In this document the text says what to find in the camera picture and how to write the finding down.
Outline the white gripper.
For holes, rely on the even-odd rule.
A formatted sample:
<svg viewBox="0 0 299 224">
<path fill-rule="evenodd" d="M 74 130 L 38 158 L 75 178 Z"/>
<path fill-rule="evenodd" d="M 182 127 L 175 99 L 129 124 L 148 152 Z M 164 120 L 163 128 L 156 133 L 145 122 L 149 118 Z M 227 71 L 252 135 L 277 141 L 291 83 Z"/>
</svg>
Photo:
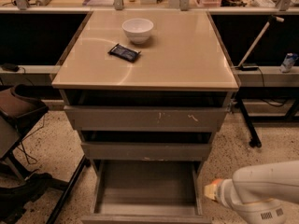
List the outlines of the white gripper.
<svg viewBox="0 0 299 224">
<path fill-rule="evenodd" d="M 223 179 L 218 184 L 209 184 L 204 187 L 204 195 L 226 208 L 236 209 L 240 199 L 235 191 L 232 179 Z"/>
</svg>

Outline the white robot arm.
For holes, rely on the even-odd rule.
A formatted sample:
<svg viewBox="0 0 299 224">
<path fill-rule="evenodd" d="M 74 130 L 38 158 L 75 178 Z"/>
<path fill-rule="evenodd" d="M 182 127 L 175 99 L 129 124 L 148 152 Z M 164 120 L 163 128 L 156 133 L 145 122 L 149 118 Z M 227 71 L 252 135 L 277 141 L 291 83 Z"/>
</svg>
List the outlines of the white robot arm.
<svg viewBox="0 0 299 224">
<path fill-rule="evenodd" d="M 235 211 L 248 224 L 284 224 L 281 202 L 299 203 L 299 161 L 246 166 L 204 188 L 208 199 Z"/>
</svg>

